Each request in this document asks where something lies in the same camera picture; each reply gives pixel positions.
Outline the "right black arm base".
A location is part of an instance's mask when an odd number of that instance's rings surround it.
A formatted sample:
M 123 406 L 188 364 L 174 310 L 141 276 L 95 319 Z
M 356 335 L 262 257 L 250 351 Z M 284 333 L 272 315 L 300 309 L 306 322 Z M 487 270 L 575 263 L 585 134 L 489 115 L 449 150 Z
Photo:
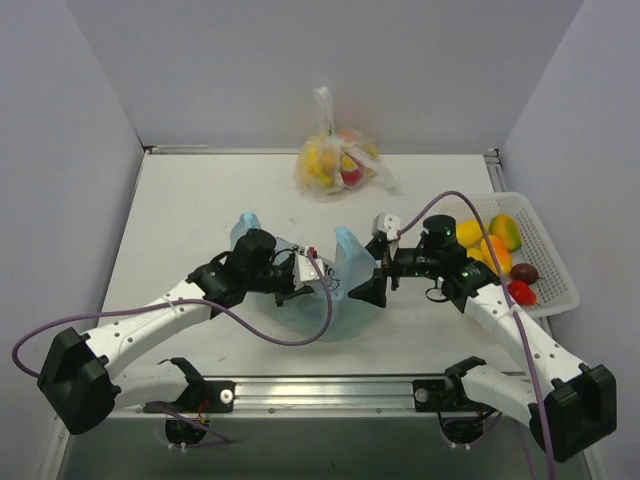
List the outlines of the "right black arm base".
M 462 378 L 486 361 L 472 356 L 445 370 L 441 377 L 411 382 L 414 409 L 435 413 L 440 433 L 452 450 L 470 451 L 496 426 L 502 414 L 494 407 L 469 399 Z

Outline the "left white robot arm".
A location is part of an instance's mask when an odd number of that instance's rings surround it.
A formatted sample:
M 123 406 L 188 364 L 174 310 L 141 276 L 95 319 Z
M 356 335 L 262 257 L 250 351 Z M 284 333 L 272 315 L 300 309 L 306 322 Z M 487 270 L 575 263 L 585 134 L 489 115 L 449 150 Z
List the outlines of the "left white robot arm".
M 224 314 L 249 293 L 271 294 L 277 304 L 326 284 L 316 251 L 276 249 L 276 238 L 250 229 L 230 251 L 197 267 L 161 298 L 139 309 L 110 313 L 112 323 L 78 332 L 65 323 L 52 340 L 37 386 L 72 435 L 84 434 L 113 411 L 159 403 L 190 411 L 207 383 L 184 358 L 163 360 L 150 371 L 131 364 L 159 344 Z

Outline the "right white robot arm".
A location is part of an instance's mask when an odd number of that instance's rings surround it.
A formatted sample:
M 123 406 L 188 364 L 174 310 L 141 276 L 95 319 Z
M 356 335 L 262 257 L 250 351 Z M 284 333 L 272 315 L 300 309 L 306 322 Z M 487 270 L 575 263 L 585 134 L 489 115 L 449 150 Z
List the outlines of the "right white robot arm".
M 588 366 L 549 336 L 518 305 L 499 277 L 468 256 L 448 215 L 428 217 L 418 245 L 401 248 L 398 217 L 378 215 L 367 251 L 372 276 L 350 298 L 385 307 L 386 293 L 402 278 L 433 281 L 445 301 L 484 328 L 529 375 L 511 378 L 472 356 L 445 371 L 446 402 L 465 409 L 484 404 L 529 428 L 556 462 L 565 462 L 611 435 L 618 426 L 617 385 L 603 365 Z

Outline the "light blue plastic bag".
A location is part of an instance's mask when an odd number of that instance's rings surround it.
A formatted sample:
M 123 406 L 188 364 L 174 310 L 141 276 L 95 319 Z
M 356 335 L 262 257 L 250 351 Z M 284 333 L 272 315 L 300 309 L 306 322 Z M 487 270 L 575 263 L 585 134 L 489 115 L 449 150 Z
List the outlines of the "light blue plastic bag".
M 270 320 L 308 338 L 327 330 L 321 340 L 343 341 L 358 336 L 366 326 L 379 316 L 380 308 L 361 300 L 352 299 L 348 293 L 368 281 L 376 266 L 375 260 L 353 233 L 345 227 L 335 230 L 335 258 L 319 257 L 326 286 L 311 283 L 311 291 L 299 291 L 281 306 L 275 296 L 251 293 L 251 302 Z

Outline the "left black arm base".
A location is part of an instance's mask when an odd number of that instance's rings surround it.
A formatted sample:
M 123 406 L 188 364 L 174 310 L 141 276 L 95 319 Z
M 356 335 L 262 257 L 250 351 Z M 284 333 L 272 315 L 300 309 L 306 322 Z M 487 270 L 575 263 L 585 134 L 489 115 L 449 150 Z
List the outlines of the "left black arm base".
M 187 386 L 176 400 L 149 402 L 144 405 L 143 411 L 167 416 L 164 435 L 169 447 L 186 452 L 190 449 L 231 445 L 230 438 L 211 428 L 207 415 L 233 411 L 235 383 L 229 380 L 206 380 L 182 357 L 163 360 L 161 365 L 167 363 L 181 371 Z

